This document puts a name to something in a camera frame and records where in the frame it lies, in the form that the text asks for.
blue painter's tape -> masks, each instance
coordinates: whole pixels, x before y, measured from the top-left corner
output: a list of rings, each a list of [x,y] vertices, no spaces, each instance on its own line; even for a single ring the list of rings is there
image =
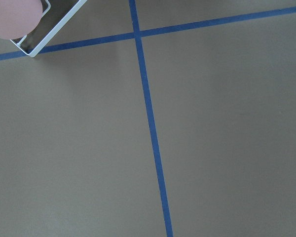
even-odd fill
[[[238,16],[231,16],[231,17],[225,17],[225,18],[219,18],[219,19],[213,19],[213,20],[207,20],[207,21],[198,21],[198,22],[192,22],[187,24],[145,30],[145,31],[141,31],[140,35],[141,37],[154,36],[159,34],[185,31],[190,29],[222,25],[222,24],[228,24],[228,23],[238,22],[238,21],[247,21],[247,20],[259,19],[259,18],[265,18],[265,17],[271,17],[271,16],[286,15],[286,14],[292,14],[292,13],[296,13],[296,6],[284,8],[284,9],[256,12],[256,13],[250,13],[250,14],[244,14],[244,15],[238,15]],[[55,52],[60,50],[85,47],[85,46],[120,41],[120,40],[129,40],[132,38],[134,38],[133,33],[126,33],[126,34],[107,36],[107,37],[96,38],[96,39],[87,39],[82,41],[47,46],[40,53]],[[24,57],[24,56],[25,54],[23,54],[21,51],[3,53],[3,54],[0,54],[0,61],[6,60],[6,59],[12,59],[12,58]]]
[[[61,50],[66,50],[71,48],[86,47],[86,46],[91,46],[96,44],[116,42],[121,40],[129,40],[133,38],[134,38],[134,33],[125,33],[125,34],[120,34],[115,36],[107,36],[107,37],[101,37],[101,38],[95,38],[95,39],[75,41],[70,43],[62,43],[62,44],[57,44],[53,46],[46,46],[42,49],[40,54],[61,51]],[[24,56],[26,56],[26,54],[24,54],[22,51],[3,53],[3,54],[0,54],[0,61],[6,60],[6,59],[12,59],[12,58],[24,57]]]
[[[149,129],[150,129],[150,137],[151,137],[151,142],[152,142],[154,162],[155,162],[156,171],[157,171],[157,178],[158,178],[158,183],[159,183],[159,190],[160,190],[160,197],[161,197],[161,204],[162,204],[163,217],[164,217],[164,222],[165,222],[165,227],[166,227],[166,233],[167,233],[167,237],[173,237],[170,210],[169,210],[169,204],[168,204],[168,198],[167,198],[167,192],[166,192],[166,185],[165,185],[163,169],[162,169],[162,162],[161,162],[160,149],[159,149],[159,143],[158,143],[158,137],[157,137],[157,130],[156,130],[155,122],[154,122],[154,115],[153,115],[153,109],[152,109],[152,103],[151,103],[151,97],[150,97],[147,69],[146,69],[144,50],[143,50],[143,44],[142,44],[141,33],[140,33],[140,28],[139,28],[139,21],[138,21],[138,16],[137,16],[135,0],[129,0],[129,6],[130,6],[132,21],[133,21],[137,56],[138,56],[140,74],[141,74],[142,84],[143,84],[143,91],[144,91],[144,98],[145,98],[146,111],[147,111],[147,117],[148,117],[148,124],[149,124]]]
[[[280,16],[280,15],[286,15],[286,14],[292,14],[292,13],[296,13],[296,6],[284,8],[284,9],[272,10],[272,11],[256,12],[256,13],[250,13],[250,14],[244,14],[244,15],[238,15],[238,16],[230,16],[230,17],[224,17],[224,18],[207,20],[207,21],[198,21],[198,22],[192,22],[187,24],[145,30],[145,31],[141,31],[141,36],[142,37],[155,36],[155,35],[160,35],[165,33],[185,31],[190,29],[204,28],[209,26],[228,24],[232,22],[248,21],[253,19]]]
[[[20,58],[26,56],[22,51],[11,52],[11,53],[2,53],[0,54],[0,61],[7,60],[11,58]]]
[[[63,44],[57,44],[53,46],[47,46],[42,49],[41,53],[50,53],[55,51],[61,51],[66,49],[72,49],[72,48],[80,48],[80,47],[86,47],[96,44],[103,44],[103,43],[109,43],[109,42],[116,42],[121,40],[129,40],[134,38],[134,33],[125,33],[115,36],[106,36],[101,38],[95,38],[95,39],[86,39],[76,42],[70,42],[70,43],[63,43]]]

gray floor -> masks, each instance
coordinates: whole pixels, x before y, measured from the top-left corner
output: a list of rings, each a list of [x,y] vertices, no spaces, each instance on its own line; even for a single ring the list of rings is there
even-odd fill
[[[143,30],[296,6],[136,3]],[[50,45],[128,32],[89,1]],[[296,14],[143,47],[174,236],[296,237]],[[133,39],[0,61],[0,237],[77,236],[166,236]]]

pink circle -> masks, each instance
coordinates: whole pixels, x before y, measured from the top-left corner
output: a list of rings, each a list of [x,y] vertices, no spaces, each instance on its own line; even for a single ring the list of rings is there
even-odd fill
[[[0,0],[0,38],[22,38],[39,24],[43,7],[40,0]]]

white wire rack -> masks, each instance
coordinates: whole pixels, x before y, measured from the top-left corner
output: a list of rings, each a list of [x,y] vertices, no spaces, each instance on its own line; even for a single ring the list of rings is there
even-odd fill
[[[47,3],[47,9],[42,14],[42,17],[46,15],[52,8],[51,3],[49,0],[44,0]],[[31,51],[27,52],[25,49],[22,48],[22,43],[28,35],[21,38],[19,42],[15,42],[11,39],[11,41],[26,55],[30,57],[35,57],[46,45],[47,43],[57,34],[57,32],[73,17],[73,15],[87,2],[88,0],[79,0],[69,11],[68,13],[55,25],[55,27],[49,31],[49,33],[38,43],[38,45]]]

